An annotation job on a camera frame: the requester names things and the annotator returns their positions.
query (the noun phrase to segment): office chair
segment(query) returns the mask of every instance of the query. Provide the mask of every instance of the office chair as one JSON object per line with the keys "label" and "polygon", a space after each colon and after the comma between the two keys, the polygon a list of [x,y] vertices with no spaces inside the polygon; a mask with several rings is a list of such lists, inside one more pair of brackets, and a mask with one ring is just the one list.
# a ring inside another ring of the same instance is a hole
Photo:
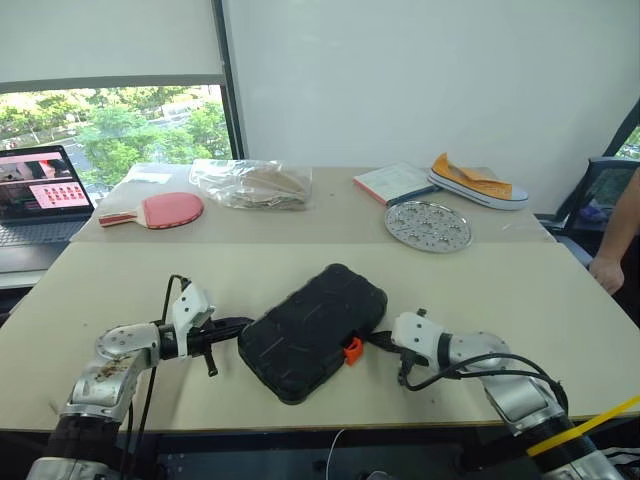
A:
{"label": "office chair", "polygon": [[590,158],[584,176],[558,211],[536,217],[556,240],[582,250],[576,250],[576,257],[587,266],[598,251],[618,198],[637,168],[637,160]]}
{"label": "office chair", "polygon": [[[555,215],[536,215],[558,242],[588,267],[598,252],[609,217],[637,168],[638,160],[589,159],[587,171]],[[640,326],[640,239],[636,235],[622,261],[623,287],[614,300]]]}

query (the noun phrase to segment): yellow cable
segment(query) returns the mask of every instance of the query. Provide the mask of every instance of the yellow cable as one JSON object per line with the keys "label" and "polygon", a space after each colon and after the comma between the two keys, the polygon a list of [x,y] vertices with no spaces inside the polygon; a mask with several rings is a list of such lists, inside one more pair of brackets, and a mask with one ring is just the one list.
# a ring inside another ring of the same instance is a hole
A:
{"label": "yellow cable", "polygon": [[551,450],[552,448],[555,448],[558,445],[562,445],[563,443],[566,443],[569,440],[578,438],[584,435],[586,432],[588,432],[592,428],[597,427],[601,423],[604,423],[607,420],[610,420],[613,417],[620,415],[622,412],[631,408],[636,403],[640,403],[640,395],[630,398],[626,402],[618,405],[615,408],[612,408],[608,412],[604,412],[598,415],[597,417],[593,417],[591,420],[584,422],[579,427],[570,428],[569,430],[565,430],[562,433],[559,433],[557,435],[554,435],[553,437],[543,440],[542,442],[527,449],[527,454],[530,457],[535,457],[536,455],[540,455],[541,453]]}

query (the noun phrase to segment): laptop screen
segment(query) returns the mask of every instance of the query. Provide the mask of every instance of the laptop screen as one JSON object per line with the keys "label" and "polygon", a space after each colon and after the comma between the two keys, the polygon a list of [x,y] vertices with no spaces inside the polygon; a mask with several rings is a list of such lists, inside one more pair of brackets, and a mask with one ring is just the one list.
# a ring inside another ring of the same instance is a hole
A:
{"label": "laptop screen", "polygon": [[0,220],[92,211],[62,147],[0,152]]}

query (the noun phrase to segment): laptop keyboard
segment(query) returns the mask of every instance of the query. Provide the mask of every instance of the laptop keyboard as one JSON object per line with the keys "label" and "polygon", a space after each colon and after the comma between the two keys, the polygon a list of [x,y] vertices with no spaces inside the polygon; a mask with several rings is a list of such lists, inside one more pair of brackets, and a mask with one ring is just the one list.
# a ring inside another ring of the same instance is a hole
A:
{"label": "laptop keyboard", "polygon": [[43,223],[39,225],[0,226],[0,246],[39,245],[68,242],[85,222]]}

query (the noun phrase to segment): screen display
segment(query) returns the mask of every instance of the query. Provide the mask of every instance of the screen display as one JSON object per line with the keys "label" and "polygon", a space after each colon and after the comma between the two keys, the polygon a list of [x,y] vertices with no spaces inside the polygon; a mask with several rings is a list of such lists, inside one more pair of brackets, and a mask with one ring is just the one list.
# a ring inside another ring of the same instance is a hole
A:
{"label": "screen display", "polygon": [[80,183],[58,152],[0,158],[0,218],[89,206]]}

